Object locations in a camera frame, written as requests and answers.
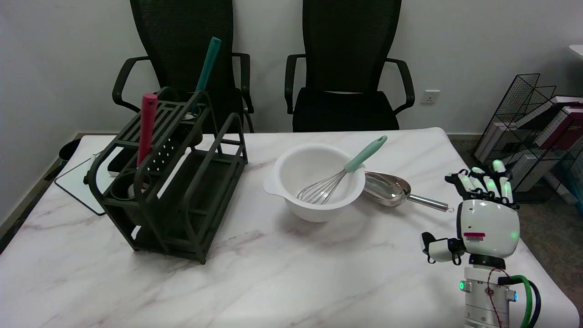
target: white mixing bowl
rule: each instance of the white mixing bowl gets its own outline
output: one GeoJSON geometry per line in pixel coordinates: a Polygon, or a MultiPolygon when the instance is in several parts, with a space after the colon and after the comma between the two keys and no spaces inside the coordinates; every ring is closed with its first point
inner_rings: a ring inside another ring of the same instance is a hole
{"type": "Polygon", "coordinates": [[[324,222],[337,217],[364,189],[364,165],[347,174],[325,205],[298,200],[307,186],[340,172],[352,159],[348,154],[326,144],[306,144],[286,151],[275,162],[263,188],[268,194],[281,196],[291,211],[311,222],[324,222]]]}

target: utensil holder rack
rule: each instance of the utensil holder rack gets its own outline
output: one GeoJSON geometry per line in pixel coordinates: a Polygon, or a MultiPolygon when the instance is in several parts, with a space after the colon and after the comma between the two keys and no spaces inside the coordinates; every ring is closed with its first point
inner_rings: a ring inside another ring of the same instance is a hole
{"type": "Polygon", "coordinates": [[[91,192],[134,250],[206,261],[210,244],[235,187],[248,163],[241,118],[233,113],[217,131],[212,104],[204,91],[186,103],[158,101],[152,150],[136,168],[140,115],[136,115],[97,157],[89,170],[91,192]],[[195,120],[184,116],[195,109],[195,120]],[[215,140],[208,151],[193,147],[202,139],[202,124],[212,120],[215,140]],[[232,125],[239,140],[225,139],[232,125]],[[221,145],[236,145],[234,155],[221,145]],[[167,188],[160,193],[187,147],[186,157],[167,188]],[[102,194],[97,168],[117,148],[135,155],[102,194]]]}

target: black office chair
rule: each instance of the black office chair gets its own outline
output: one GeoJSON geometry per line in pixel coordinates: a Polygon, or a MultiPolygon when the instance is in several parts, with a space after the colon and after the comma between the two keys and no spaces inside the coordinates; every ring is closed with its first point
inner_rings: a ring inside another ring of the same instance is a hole
{"type": "MultiPolygon", "coordinates": [[[[247,118],[249,130],[254,132],[250,113],[253,104],[249,94],[250,57],[232,53],[232,0],[130,0],[138,34],[147,56],[126,60],[115,82],[113,101],[135,112],[140,109],[122,100],[129,72],[140,60],[150,60],[160,87],[171,86],[178,95],[159,95],[169,101],[186,102],[196,89],[210,39],[221,39],[220,51],[210,74],[206,90],[212,101],[213,112],[220,129],[231,113],[237,113],[243,122],[247,118]],[[235,87],[232,57],[241,60],[241,89],[235,87]],[[248,107],[244,110],[243,98],[248,107]]],[[[203,125],[204,133],[214,130],[211,120],[203,125]]]]}
{"type": "Polygon", "coordinates": [[[289,56],[286,66],[294,132],[399,129],[395,115],[415,102],[407,64],[387,58],[400,10],[401,0],[304,0],[305,54],[289,56]],[[298,58],[305,58],[307,72],[293,110],[298,58]],[[405,86],[406,102],[394,111],[377,91],[385,62],[397,64],[405,86]]]}

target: whisk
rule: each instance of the whisk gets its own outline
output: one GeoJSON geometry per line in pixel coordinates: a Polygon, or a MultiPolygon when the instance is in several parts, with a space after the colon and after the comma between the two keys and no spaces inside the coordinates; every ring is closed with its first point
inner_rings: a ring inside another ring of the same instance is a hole
{"type": "Polygon", "coordinates": [[[320,180],[307,186],[306,188],[303,188],[302,191],[298,193],[296,198],[310,204],[326,204],[330,200],[330,196],[332,196],[344,176],[346,176],[348,173],[353,173],[356,171],[356,169],[358,169],[365,160],[367,160],[381,148],[385,141],[387,141],[387,136],[383,135],[379,139],[371,142],[350,162],[348,162],[348,164],[344,165],[343,170],[329,178],[320,180]]]}

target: red wire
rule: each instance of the red wire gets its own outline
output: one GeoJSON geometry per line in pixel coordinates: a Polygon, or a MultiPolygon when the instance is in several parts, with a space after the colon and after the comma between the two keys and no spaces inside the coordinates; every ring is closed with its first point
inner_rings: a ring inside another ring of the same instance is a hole
{"type": "MultiPolygon", "coordinates": [[[[510,278],[510,276],[506,273],[506,271],[504,271],[504,269],[492,268],[492,270],[490,270],[490,273],[488,274],[488,281],[486,282],[486,284],[488,286],[488,291],[491,291],[491,289],[490,289],[490,276],[492,275],[492,272],[494,272],[494,270],[496,270],[496,269],[504,272],[506,277],[510,278]]],[[[496,307],[494,306],[494,300],[492,299],[492,294],[494,294],[494,293],[488,293],[488,297],[490,297],[490,303],[492,304],[492,308],[494,309],[494,313],[496,314],[496,319],[498,319],[498,327],[502,328],[502,321],[500,320],[500,316],[498,315],[498,311],[496,311],[496,307]]]]}

